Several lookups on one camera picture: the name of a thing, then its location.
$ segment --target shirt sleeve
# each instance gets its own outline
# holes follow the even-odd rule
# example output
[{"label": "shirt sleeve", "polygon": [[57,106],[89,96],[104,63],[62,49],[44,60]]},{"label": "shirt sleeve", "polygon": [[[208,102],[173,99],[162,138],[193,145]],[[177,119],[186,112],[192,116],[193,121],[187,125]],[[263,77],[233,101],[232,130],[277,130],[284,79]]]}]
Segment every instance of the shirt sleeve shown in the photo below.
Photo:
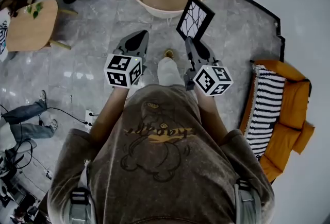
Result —
[{"label": "shirt sleeve", "polygon": [[100,150],[90,139],[87,132],[72,129],[63,144],[48,191],[48,214],[52,223],[62,223],[61,214],[72,189],[78,186],[85,160],[94,160]]},{"label": "shirt sleeve", "polygon": [[240,130],[229,132],[220,146],[235,172],[258,191],[261,200],[262,223],[270,223],[274,213],[274,192],[260,163]]}]

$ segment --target black picture frame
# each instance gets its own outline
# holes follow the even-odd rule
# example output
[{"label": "black picture frame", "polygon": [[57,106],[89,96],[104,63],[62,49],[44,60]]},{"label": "black picture frame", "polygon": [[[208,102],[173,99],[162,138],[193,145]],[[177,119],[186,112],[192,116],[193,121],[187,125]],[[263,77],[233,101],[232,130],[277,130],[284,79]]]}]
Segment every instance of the black picture frame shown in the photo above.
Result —
[{"label": "black picture frame", "polygon": [[187,4],[185,6],[184,12],[181,15],[180,21],[176,26],[176,31],[183,38],[183,40],[186,40],[187,36],[181,31],[180,28],[186,17],[186,14],[188,13],[189,7],[192,2],[194,2],[199,8],[201,8],[206,13],[206,16],[205,16],[200,28],[198,29],[195,37],[193,38],[194,41],[199,41],[202,38],[204,32],[206,31],[207,27],[209,26],[210,22],[212,21],[214,15],[215,15],[215,13],[210,8],[208,8],[205,4],[203,4],[199,0],[188,0]]}]

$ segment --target wooden tabletop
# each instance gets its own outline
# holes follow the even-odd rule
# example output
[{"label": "wooden tabletop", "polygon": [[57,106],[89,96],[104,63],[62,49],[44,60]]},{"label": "wooden tabletop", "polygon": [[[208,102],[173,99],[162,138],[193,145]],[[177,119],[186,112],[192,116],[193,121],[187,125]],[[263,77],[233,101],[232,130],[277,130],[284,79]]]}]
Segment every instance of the wooden tabletop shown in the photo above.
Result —
[{"label": "wooden tabletop", "polygon": [[56,0],[42,1],[43,8],[33,19],[33,12],[37,3],[31,4],[29,14],[25,7],[18,10],[17,17],[12,17],[6,37],[8,51],[35,51],[42,49],[51,38],[56,16]]}]

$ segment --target white cube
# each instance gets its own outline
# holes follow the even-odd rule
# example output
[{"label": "white cube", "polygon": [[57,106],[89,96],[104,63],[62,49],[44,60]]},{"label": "white cube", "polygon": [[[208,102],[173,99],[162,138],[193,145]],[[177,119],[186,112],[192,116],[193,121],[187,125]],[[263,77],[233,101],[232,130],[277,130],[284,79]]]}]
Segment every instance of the white cube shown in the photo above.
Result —
[{"label": "white cube", "polygon": [[140,57],[109,54],[104,66],[109,85],[130,88],[142,74]]},{"label": "white cube", "polygon": [[203,65],[193,81],[206,96],[222,95],[234,83],[226,67],[211,65]]}]

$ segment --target forearm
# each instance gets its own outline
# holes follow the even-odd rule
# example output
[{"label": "forearm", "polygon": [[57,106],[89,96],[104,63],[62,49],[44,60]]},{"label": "forearm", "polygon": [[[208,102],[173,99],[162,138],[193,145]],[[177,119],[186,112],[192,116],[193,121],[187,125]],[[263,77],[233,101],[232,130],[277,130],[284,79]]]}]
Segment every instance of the forearm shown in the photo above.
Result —
[{"label": "forearm", "polygon": [[129,89],[115,88],[108,101],[105,103],[101,113],[93,124],[90,135],[93,142],[104,144],[117,120],[123,112]]},{"label": "forearm", "polygon": [[207,97],[195,86],[195,92],[199,104],[201,122],[203,128],[218,144],[222,144],[223,138],[227,135],[227,129],[219,116],[216,101],[213,97]]}]

